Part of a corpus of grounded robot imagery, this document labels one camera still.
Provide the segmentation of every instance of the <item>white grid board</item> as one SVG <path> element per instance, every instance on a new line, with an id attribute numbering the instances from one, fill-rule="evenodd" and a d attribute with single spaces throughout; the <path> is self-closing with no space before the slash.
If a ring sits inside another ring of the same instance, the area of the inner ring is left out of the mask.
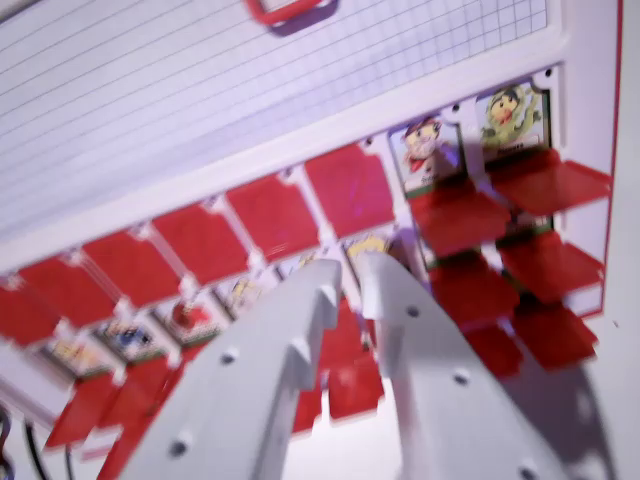
<path id="1" fill-rule="evenodd" d="M 42 0 L 0 25 L 0 237 L 545 26 L 545 0 L 342 0 L 283 37 L 238 0 Z"/>

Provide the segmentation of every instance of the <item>printed card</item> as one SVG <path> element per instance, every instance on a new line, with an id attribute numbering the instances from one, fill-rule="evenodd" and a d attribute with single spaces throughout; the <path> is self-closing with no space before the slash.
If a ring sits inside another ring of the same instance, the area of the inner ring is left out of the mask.
<path id="1" fill-rule="evenodd" d="M 264 271 L 244 273 L 223 280 L 215 286 L 215 293 L 231 315 L 238 319 L 247 313 L 258 298 L 278 284 L 273 267 Z"/>
<path id="2" fill-rule="evenodd" d="M 398 227 L 394 223 L 352 235 L 343 241 L 352 264 L 363 252 L 387 252 L 395 239 Z"/>
<path id="3" fill-rule="evenodd" d="M 402 125 L 392 131 L 390 141 L 408 196 L 425 193 L 440 180 L 465 172 L 459 128 L 439 116 Z"/>
<path id="4" fill-rule="evenodd" d="M 151 314 L 183 346 L 190 345 L 213 338 L 228 327 L 228 319 L 212 308 L 213 302 L 217 302 L 213 292 L 203 289 L 191 301 L 174 298 L 162 302 Z"/>
<path id="5" fill-rule="evenodd" d="M 151 332 L 133 320 L 112 320 L 99 327 L 95 334 L 130 362 L 162 354 L 162 349 Z"/>
<path id="6" fill-rule="evenodd" d="M 305 265 L 321 258 L 342 261 L 340 258 L 339 248 L 322 247 L 307 250 L 300 254 L 289 257 L 278 264 L 278 273 L 283 279 L 286 279 L 293 272 L 300 270 Z"/>
<path id="7" fill-rule="evenodd" d="M 549 146 L 548 94 L 531 82 L 509 85 L 478 99 L 485 161 Z"/>
<path id="8" fill-rule="evenodd" d="M 42 353 L 76 378 L 87 378 L 109 370 L 100 353 L 86 338 L 51 340 L 42 348 Z"/>

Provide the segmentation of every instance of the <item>red plastic flap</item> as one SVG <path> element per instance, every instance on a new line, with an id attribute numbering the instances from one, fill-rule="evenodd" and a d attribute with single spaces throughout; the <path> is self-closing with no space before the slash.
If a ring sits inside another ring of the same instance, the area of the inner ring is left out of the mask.
<path id="1" fill-rule="evenodd" d="M 23 347 L 50 337 L 59 320 L 28 286 L 0 286 L 0 312 L 0 334 Z"/>
<path id="2" fill-rule="evenodd" d="M 120 473 L 127 465 L 133 452 L 138 448 L 138 444 L 153 420 L 154 417 L 144 417 L 124 428 L 122 435 L 113 445 L 109 455 L 107 455 L 97 480 L 116 480 L 120 478 Z"/>
<path id="3" fill-rule="evenodd" d="M 20 276 L 78 328 L 113 314 L 115 302 L 81 266 L 49 258 L 23 268 Z"/>
<path id="4" fill-rule="evenodd" d="M 322 413 L 322 389 L 316 388 L 309 392 L 300 392 L 296 419 L 293 423 L 293 433 L 311 430 L 316 418 Z"/>
<path id="5" fill-rule="evenodd" d="M 172 373 L 166 357 L 157 357 L 127 367 L 127 383 L 134 383 L 151 398 L 157 399 Z"/>
<path id="6" fill-rule="evenodd" d="M 440 187 L 409 199 L 427 245 L 444 257 L 503 236 L 509 211 L 471 182 Z"/>
<path id="7" fill-rule="evenodd" d="M 148 240 L 123 230 L 83 249 L 137 307 L 178 294 L 180 279 Z"/>
<path id="8" fill-rule="evenodd" d="M 338 312 L 338 325 L 333 330 L 324 331 L 318 371 L 351 365 L 360 358 L 364 354 L 360 335 L 358 319 L 343 299 Z"/>
<path id="9" fill-rule="evenodd" d="M 560 303 L 524 304 L 516 309 L 512 325 L 546 370 L 568 367 L 595 355 L 597 337 Z"/>
<path id="10" fill-rule="evenodd" d="M 127 382 L 117 391 L 113 402 L 98 421 L 99 428 L 128 425 L 153 413 L 154 399 L 134 382 Z"/>
<path id="11" fill-rule="evenodd" d="M 248 254 L 222 215 L 190 205 L 153 224 L 201 284 L 247 269 Z"/>
<path id="12" fill-rule="evenodd" d="M 111 375 L 100 375 L 76 383 L 75 394 L 56 421 L 47 448 L 68 445 L 87 438 L 111 406 L 118 387 Z"/>
<path id="13" fill-rule="evenodd" d="M 268 260 L 318 245 L 318 229 L 302 193 L 277 175 L 235 188 L 227 198 Z"/>
<path id="14" fill-rule="evenodd" d="M 371 355 L 332 370 L 328 387 L 331 418 L 335 419 L 376 410 L 384 396 L 378 365 Z"/>
<path id="15" fill-rule="evenodd" d="M 572 161 L 560 162 L 553 150 L 536 153 L 525 164 L 526 168 L 496 170 L 492 178 L 497 192 L 532 215 L 552 215 L 611 193 L 608 175 Z"/>
<path id="16" fill-rule="evenodd" d="M 429 276 L 433 296 L 463 332 L 494 325 L 520 301 L 509 282 L 475 252 L 447 260 Z"/>
<path id="17" fill-rule="evenodd" d="M 125 425 L 150 415 L 168 395 L 164 390 L 174 375 L 176 371 L 169 369 L 165 357 L 127 367 L 127 380 L 100 419 L 100 427 Z"/>
<path id="18" fill-rule="evenodd" d="M 393 221 L 387 177 L 357 144 L 309 160 L 305 169 L 338 237 Z"/>
<path id="19" fill-rule="evenodd" d="M 522 352 L 500 327 L 483 328 L 468 333 L 465 338 L 496 377 L 516 375 L 523 361 Z"/>
<path id="20" fill-rule="evenodd" d="M 507 271 L 541 302 L 553 303 L 579 288 L 599 283 L 603 265 L 555 232 L 500 248 Z"/>

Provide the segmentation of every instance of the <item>red handle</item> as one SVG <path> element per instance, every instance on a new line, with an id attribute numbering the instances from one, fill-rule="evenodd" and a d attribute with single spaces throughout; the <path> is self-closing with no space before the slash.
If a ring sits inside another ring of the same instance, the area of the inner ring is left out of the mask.
<path id="1" fill-rule="evenodd" d="M 273 12 L 265 12 L 260 0 L 245 0 L 251 15 L 263 25 L 275 25 L 276 23 L 284 23 L 297 17 L 301 13 L 311 10 L 322 0 L 297 0 L 289 5 L 285 5 Z"/>

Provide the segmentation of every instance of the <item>mounting hole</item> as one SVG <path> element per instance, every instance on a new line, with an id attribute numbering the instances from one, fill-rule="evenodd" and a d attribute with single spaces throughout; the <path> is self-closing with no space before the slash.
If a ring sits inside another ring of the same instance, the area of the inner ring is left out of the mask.
<path id="1" fill-rule="evenodd" d="M 407 315 L 416 318 L 418 315 L 420 315 L 420 310 L 418 310 L 418 307 L 416 307 L 415 305 L 409 305 L 407 307 Z"/>
<path id="2" fill-rule="evenodd" d="M 229 349 L 226 352 L 224 352 L 222 355 L 220 355 L 220 363 L 222 365 L 231 365 L 233 362 L 235 362 L 238 358 L 238 351 L 235 349 Z"/>
<path id="3" fill-rule="evenodd" d="M 171 458 L 180 458 L 185 453 L 187 453 L 188 447 L 185 442 L 182 440 L 176 440 L 169 447 L 169 456 Z"/>
<path id="4" fill-rule="evenodd" d="M 469 372 L 464 368 L 459 368 L 455 372 L 453 372 L 453 381 L 458 385 L 468 385 L 469 384 Z"/>
<path id="5" fill-rule="evenodd" d="M 518 473 L 522 480 L 538 480 L 538 474 L 530 467 L 520 467 Z"/>

